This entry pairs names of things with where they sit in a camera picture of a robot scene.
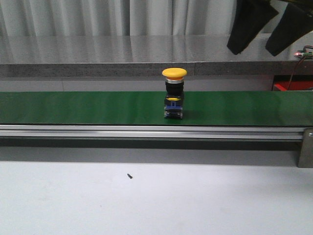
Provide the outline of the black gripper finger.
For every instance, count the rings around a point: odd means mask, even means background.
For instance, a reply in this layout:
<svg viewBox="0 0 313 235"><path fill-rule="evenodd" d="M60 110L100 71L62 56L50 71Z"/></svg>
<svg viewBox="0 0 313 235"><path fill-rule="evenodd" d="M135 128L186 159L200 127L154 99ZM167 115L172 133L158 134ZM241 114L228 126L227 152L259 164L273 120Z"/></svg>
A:
<svg viewBox="0 0 313 235"><path fill-rule="evenodd" d="M244 51L278 11L269 0L237 0L227 47L235 55Z"/></svg>
<svg viewBox="0 0 313 235"><path fill-rule="evenodd" d="M278 55L313 30L313 2L288 1L284 14L266 43L266 50Z"/></svg>

